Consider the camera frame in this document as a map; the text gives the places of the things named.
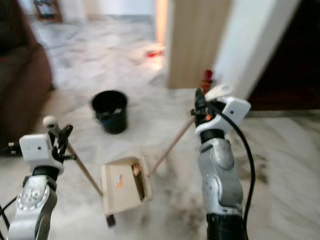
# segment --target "black cable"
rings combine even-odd
[[[6,154],[8,152],[8,147],[3,147],[0,149],[0,154]]]
[[[0,205],[0,212],[1,212],[1,215],[3,216],[3,221],[4,221],[5,225],[6,225],[6,228],[9,229],[10,223],[9,223],[9,220],[8,220],[7,216],[5,215],[4,210],[1,207],[1,205]]]
[[[246,150],[246,153],[248,155],[249,163],[250,163],[250,171],[251,171],[251,183],[250,183],[250,188],[249,188],[249,193],[248,197],[246,200],[245,204],[245,210],[244,210],[244,217],[243,217],[243,231],[246,235],[246,238],[248,239],[248,231],[247,231],[247,221],[248,221],[248,214],[249,214],[249,209],[251,205],[251,200],[252,200],[252,195],[254,193],[254,188],[255,188],[255,182],[256,182],[256,168],[255,168],[255,162],[254,158],[252,156],[249,144],[246,140],[245,135],[243,132],[240,130],[240,128],[225,114],[223,114],[221,111],[219,111],[212,103],[208,102],[208,107],[214,111],[216,114],[219,114],[224,120],[226,120],[236,131],[236,133],[239,135],[240,139],[243,142],[244,148]]]
[[[17,199],[17,197],[15,197],[14,199],[12,199],[10,202],[8,202],[8,204],[6,204],[4,206],[4,208],[2,208],[0,206],[0,217],[3,216],[3,220],[4,220],[4,223],[7,227],[7,229],[9,230],[9,227],[10,227],[10,224],[9,224],[9,221],[8,221],[8,218],[5,214],[5,210]],[[4,236],[2,235],[2,232],[0,231],[0,240],[5,240]]]
[[[1,231],[0,231],[0,240],[5,240],[4,236],[2,235]]]
[[[13,203],[15,202],[15,200],[17,200],[17,197],[15,197],[15,198],[12,199],[10,202],[8,202],[7,205],[5,205],[2,210],[0,210],[0,217],[5,214],[5,210],[6,210],[11,204],[13,204]]]

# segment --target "dark doorway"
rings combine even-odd
[[[320,109],[320,0],[302,0],[249,102],[253,110]]]

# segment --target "black bucket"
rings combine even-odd
[[[109,134],[119,134],[127,128],[127,104],[126,95],[115,90],[100,92],[91,102],[96,120]]]

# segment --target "dustpan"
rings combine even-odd
[[[140,170],[135,175],[134,167]],[[101,167],[103,210],[110,216],[152,200],[152,186],[143,157],[125,157]]]

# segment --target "white marble floor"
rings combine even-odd
[[[73,124],[70,137],[81,160],[100,181],[100,166],[120,156],[150,155],[151,165],[187,120],[194,89],[167,89],[163,59],[145,58],[156,48],[152,26],[145,22],[108,19],[86,26],[34,23],[49,56],[57,89],[45,104],[35,132],[43,132],[41,118],[54,115],[60,124]],[[129,99],[128,129],[108,135],[95,122],[90,99],[108,89],[124,91]],[[257,165],[258,181],[248,219],[251,240],[319,239],[320,234],[320,118],[246,118],[240,126]],[[249,165],[234,133],[229,135],[245,196]],[[202,239],[201,183],[197,169],[200,143],[191,128],[168,158],[171,171],[152,179],[154,200],[147,218],[141,210],[117,218],[108,229],[99,196],[73,162],[65,163],[58,180],[58,204],[49,239]],[[0,202],[21,188],[28,166],[21,158],[0,159]],[[172,200],[183,193],[185,214],[175,215]],[[190,204],[196,198],[195,205]],[[198,210],[198,219],[190,215]],[[7,211],[14,216],[14,207]]]

